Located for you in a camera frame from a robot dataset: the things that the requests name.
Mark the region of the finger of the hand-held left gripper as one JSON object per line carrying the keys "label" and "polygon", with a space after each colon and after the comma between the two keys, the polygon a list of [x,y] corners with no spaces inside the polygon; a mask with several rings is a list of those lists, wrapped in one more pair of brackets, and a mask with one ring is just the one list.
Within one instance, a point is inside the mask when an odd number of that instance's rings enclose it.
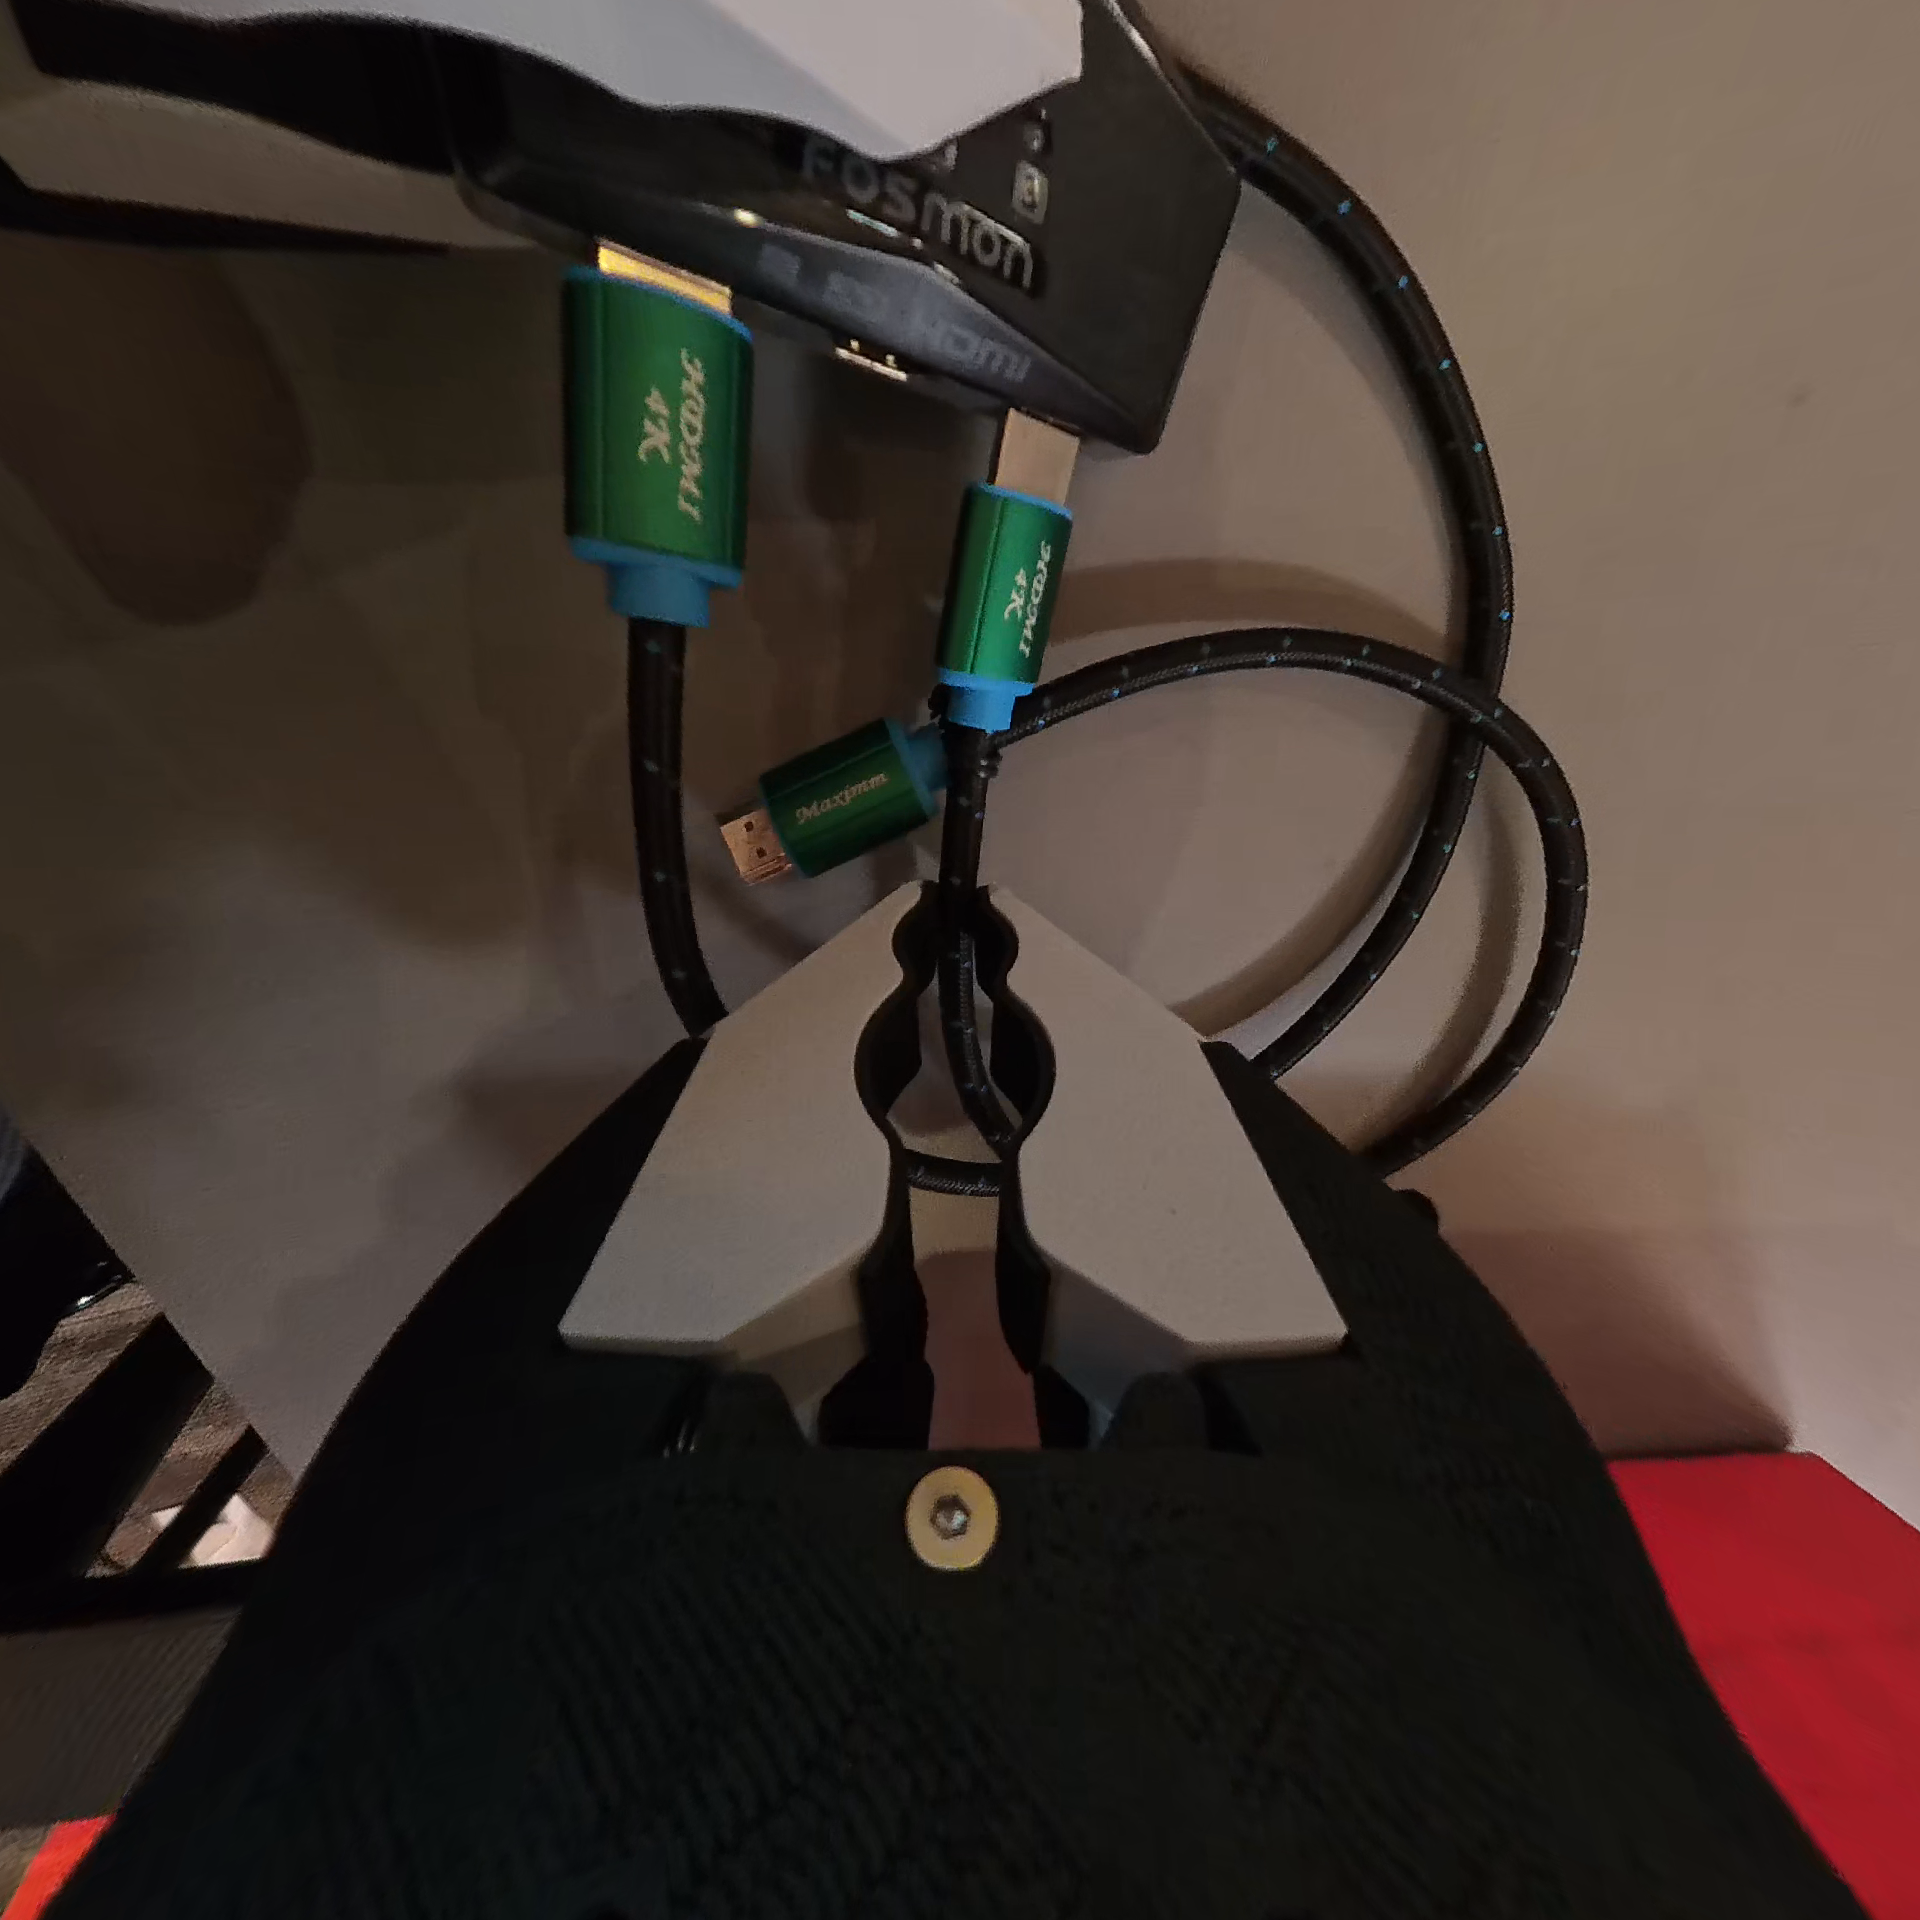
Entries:
{"label": "finger of the hand-held left gripper", "polygon": [[438,161],[428,35],[544,60],[645,108],[719,108],[900,156],[1074,81],[1080,4],[29,4],[33,164]]}

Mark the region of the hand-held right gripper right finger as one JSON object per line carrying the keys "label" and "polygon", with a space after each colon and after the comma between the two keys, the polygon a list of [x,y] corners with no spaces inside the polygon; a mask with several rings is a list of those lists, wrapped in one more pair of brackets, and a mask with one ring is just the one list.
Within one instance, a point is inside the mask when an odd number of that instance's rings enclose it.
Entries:
{"label": "hand-held right gripper right finger", "polygon": [[999,1272],[1019,1340],[1115,1414],[1144,1377],[1334,1351],[1345,1319],[1197,1031],[1007,887],[980,899],[1018,1123]]}

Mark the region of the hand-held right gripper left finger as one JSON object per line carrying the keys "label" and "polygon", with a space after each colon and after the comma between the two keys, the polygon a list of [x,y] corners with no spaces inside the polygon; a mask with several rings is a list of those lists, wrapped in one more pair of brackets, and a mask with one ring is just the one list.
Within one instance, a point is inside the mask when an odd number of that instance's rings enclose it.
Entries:
{"label": "hand-held right gripper left finger", "polygon": [[907,882],[718,1022],[559,1322],[581,1351],[744,1367],[798,1412],[924,1365],[906,1146],[935,930]]}

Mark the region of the black grey hdmi switch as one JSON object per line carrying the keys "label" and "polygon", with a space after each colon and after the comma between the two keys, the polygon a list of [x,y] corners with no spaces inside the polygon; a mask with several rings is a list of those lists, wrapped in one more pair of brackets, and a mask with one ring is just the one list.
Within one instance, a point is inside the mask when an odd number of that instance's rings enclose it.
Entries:
{"label": "black grey hdmi switch", "polygon": [[944,380],[1149,451],[1240,184],[1131,4],[1081,4],[1078,78],[918,156],[798,121],[644,108],[555,62],[428,35],[459,188]]}

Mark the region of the red plastic bin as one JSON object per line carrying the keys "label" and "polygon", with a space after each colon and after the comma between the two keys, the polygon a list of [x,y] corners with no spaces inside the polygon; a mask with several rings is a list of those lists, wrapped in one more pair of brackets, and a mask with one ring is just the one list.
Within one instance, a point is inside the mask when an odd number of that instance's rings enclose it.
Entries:
{"label": "red plastic bin", "polygon": [[1910,1531],[1799,1462],[1414,1497],[683,1453],[392,1595],[293,1563],[10,1915],[1915,1915]]}

